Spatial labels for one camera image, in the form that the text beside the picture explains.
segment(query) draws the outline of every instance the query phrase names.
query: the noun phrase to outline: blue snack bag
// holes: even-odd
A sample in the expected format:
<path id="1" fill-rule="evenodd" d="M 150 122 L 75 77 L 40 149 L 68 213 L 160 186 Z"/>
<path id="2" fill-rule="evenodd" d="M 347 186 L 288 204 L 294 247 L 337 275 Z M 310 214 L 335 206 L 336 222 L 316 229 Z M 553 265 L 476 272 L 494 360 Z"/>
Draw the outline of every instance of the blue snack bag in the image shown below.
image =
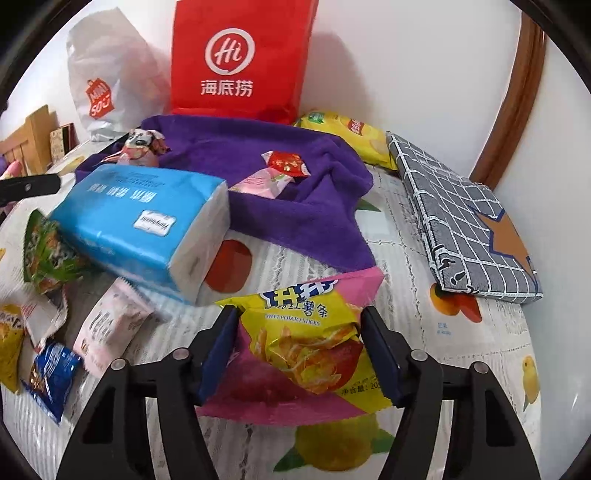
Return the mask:
<path id="1" fill-rule="evenodd" d="M 41 409 L 58 425 L 64 413 L 64 405 L 76 368 L 82 359 L 57 342 L 48 342 L 31 367 L 29 383 L 25 389 L 33 396 Z"/>

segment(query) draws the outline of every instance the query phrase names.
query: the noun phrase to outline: white label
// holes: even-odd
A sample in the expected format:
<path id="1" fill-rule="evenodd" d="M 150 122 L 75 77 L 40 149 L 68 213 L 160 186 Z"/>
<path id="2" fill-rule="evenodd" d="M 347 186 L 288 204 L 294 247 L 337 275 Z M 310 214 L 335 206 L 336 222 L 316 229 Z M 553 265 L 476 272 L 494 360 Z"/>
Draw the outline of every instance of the white label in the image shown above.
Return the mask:
<path id="1" fill-rule="evenodd" d="M 176 222 L 175 217 L 164 215 L 162 213 L 144 210 L 134 223 L 134 228 L 144 232 L 153 233 L 158 236 L 166 236 Z"/>
<path id="2" fill-rule="evenodd" d="M 246 45 L 233 40 L 230 37 L 230 34 L 235 34 L 242 37 Z M 219 46 L 217 52 L 213 52 L 213 46 L 222 37 L 225 37 L 223 43 Z M 240 28 L 227 28 L 217 32 L 209 40 L 209 42 L 207 42 L 207 46 L 205 47 L 205 63 L 207 63 L 207 66 L 212 70 L 212 72 L 219 75 L 235 75 L 236 73 L 241 72 L 246 67 L 248 67 L 254 56 L 255 41 L 248 32 Z M 229 65 L 231 61 L 236 63 L 237 61 L 241 60 L 242 62 L 233 70 L 223 68 L 224 66 Z"/>

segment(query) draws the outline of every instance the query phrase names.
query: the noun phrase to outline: white wall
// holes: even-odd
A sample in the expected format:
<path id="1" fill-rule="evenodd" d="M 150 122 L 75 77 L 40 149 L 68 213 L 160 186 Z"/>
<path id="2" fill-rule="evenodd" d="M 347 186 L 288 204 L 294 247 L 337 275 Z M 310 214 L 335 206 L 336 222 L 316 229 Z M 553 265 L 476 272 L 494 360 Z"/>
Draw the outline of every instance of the white wall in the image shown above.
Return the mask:
<path id="1" fill-rule="evenodd" d="M 544 480 L 591 434 L 591 95 L 550 43 L 524 136 L 495 190 L 538 271 L 544 298 L 524 308 L 541 381 Z"/>
<path id="2" fill-rule="evenodd" d="M 169 74 L 174 5 L 93 0 L 22 78 L 0 118 L 0 138 L 47 103 L 85 140 L 68 87 L 68 30 L 92 11 L 119 6 Z M 392 129 L 469 174 L 506 91 L 519 21 L 509 0 L 320 0 L 302 109 L 331 108 Z"/>

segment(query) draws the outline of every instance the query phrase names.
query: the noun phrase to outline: screw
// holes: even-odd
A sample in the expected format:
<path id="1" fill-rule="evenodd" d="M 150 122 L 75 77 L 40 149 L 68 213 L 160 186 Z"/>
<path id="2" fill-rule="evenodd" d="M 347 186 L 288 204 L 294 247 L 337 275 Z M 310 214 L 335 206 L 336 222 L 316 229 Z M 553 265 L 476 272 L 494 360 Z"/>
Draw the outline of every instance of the screw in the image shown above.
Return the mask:
<path id="1" fill-rule="evenodd" d="M 189 350 L 186 348 L 177 348 L 173 352 L 173 358 L 175 360 L 185 360 L 188 357 L 189 357 Z"/>
<path id="2" fill-rule="evenodd" d="M 122 358 L 117 358 L 111 362 L 111 368 L 113 370 L 121 370 L 125 367 L 125 360 Z"/>
<path id="3" fill-rule="evenodd" d="M 417 362 L 424 362 L 427 358 L 429 358 L 427 352 L 423 352 L 422 350 L 413 350 L 410 352 L 410 356 Z"/>
<path id="4" fill-rule="evenodd" d="M 474 370 L 480 374 L 487 374 L 489 368 L 488 365 L 483 362 L 474 362 Z"/>

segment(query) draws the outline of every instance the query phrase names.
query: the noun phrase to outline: white plastic bag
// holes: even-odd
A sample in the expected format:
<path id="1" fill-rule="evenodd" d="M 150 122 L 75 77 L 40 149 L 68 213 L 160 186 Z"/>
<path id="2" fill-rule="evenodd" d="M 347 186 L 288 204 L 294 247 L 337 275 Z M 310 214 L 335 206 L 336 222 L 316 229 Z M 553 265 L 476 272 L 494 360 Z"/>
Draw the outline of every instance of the white plastic bag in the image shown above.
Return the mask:
<path id="1" fill-rule="evenodd" d="M 72 98 L 92 141 L 115 140 L 168 105 L 168 82 L 119 8 L 80 20 L 67 52 Z"/>

